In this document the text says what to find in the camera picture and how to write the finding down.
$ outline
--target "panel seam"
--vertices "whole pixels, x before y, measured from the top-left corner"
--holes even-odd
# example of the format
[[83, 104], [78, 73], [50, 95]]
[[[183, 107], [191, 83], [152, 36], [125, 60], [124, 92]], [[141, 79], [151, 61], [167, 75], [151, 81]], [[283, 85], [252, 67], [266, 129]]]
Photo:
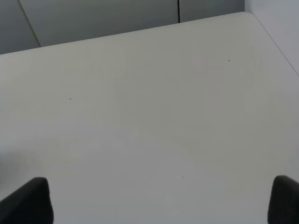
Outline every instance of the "panel seam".
[[179, 1], [178, 0], [178, 22], [180, 23], [181, 22], [181, 12], [180, 12], [180, 4], [179, 4]]
[[39, 42], [38, 39], [37, 39], [37, 36], [36, 36], [36, 34], [35, 34], [35, 32], [34, 32], [32, 26], [31, 26], [31, 24], [30, 24], [30, 22], [29, 22], [29, 19], [28, 19], [26, 13], [25, 13], [25, 10], [24, 10], [24, 8], [23, 8], [23, 6], [22, 6], [20, 0], [18, 0], [18, 3], [19, 3], [19, 5], [20, 5], [20, 8], [21, 8], [21, 10], [22, 10], [24, 16], [25, 16], [25, 19], [26, 19], [26, 21], [27, 21], [27, 23], [28, 23], [28, 25], [29, 25], [29, 28], [30, 28], [31, 32], [33, 33], [33, 37], [34, 37], [34, 39], [36, 40], [38, 46], [41, 47], [41, 44], [40, 44], [40, 42]]

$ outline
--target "white table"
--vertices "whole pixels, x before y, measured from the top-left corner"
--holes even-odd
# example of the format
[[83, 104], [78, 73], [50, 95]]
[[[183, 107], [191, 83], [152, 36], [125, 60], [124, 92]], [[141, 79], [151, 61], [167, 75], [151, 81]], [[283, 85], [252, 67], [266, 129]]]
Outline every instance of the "white table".
[[299, 180], [299, 77], [247, 13], [0, 56], [0, 198], [56, 224], [266, 223]]

